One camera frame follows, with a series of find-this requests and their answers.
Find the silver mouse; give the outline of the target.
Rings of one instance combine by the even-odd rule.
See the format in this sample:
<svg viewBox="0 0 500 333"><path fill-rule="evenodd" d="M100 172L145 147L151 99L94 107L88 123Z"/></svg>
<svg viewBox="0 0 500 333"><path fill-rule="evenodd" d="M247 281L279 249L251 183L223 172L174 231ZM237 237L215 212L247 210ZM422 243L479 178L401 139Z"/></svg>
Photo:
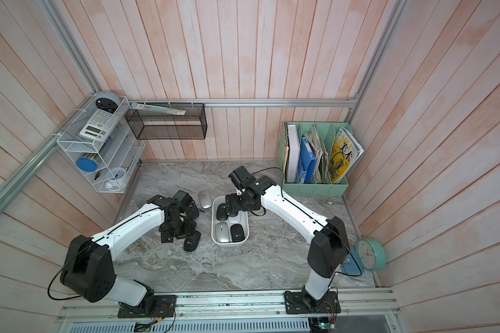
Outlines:
<svg viewBox="0 0 500 333"><path fill-rule="evenodd" d="M209 191L204 190L198 193L198 199L203 209L208 209L212 206L213 200Z"/></svg>
<svg viewBox="0 0 500 333"><path fill-rule="evenodd" d="M230 230L226 222L220 222L215 225L215 239L221 244L230 242Z"/></svg>

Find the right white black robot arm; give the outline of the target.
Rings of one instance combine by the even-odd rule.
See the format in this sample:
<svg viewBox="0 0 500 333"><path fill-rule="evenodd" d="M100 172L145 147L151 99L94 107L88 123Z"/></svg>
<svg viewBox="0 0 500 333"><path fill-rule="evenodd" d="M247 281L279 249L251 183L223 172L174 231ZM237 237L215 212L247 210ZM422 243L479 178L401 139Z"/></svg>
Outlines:
<svg viewBox="0 0 500 333"><path fill-rule="evenodd" d="M240 166L229 174L237 193L226 196L230 215L262 210L271 212L291 225L310 244L307 262L311 272L302 289L305 301L315 305L328 294L336 269L349 254L344 222L337 216L327 218L310 210L283 191L267 176L256 178Z"/></svg>

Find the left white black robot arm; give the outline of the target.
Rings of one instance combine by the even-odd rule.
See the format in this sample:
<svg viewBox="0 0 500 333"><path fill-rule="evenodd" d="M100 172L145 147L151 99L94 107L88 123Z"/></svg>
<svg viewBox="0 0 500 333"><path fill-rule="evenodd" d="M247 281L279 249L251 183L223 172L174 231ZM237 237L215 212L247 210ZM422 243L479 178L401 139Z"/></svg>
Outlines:
<svg viewBox="0 0 500 333"><path fill-rule="evenodd" d="M111 300L147 307L153 298L152 289L118 277L113 260L154 228L161 233L161 243L182 239L184 251L195 251L201 238L196 227L198 216L199 210L189 193L180 190L170 198L156 195L108 230L74 238L60 272L60 282L89 302Z"/></svg>

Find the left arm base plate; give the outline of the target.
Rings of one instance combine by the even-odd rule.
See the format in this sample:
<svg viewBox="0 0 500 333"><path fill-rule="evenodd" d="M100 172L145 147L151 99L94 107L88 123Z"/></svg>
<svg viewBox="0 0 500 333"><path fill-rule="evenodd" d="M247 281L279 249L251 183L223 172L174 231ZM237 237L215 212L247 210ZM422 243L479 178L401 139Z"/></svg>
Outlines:
<svg viewBox="0 0 500 333"><path fill-rule="evenodd" d="M138 306L119 304L119 319L167 318L174 316L176 295L147 295Z"/></svg>

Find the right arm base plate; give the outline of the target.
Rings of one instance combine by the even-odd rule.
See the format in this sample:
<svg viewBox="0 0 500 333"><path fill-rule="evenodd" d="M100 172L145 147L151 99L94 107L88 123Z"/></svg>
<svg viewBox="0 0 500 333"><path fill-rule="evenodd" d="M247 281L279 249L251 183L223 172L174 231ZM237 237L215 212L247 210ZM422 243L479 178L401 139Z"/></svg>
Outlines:
<svg viewBox="0 0 500 333"><path fill-rule="evenodd" d="M327 293L318 300L302 291L285 291L283 294L287 314L339 314L341 308L336 291Z"/></svg>

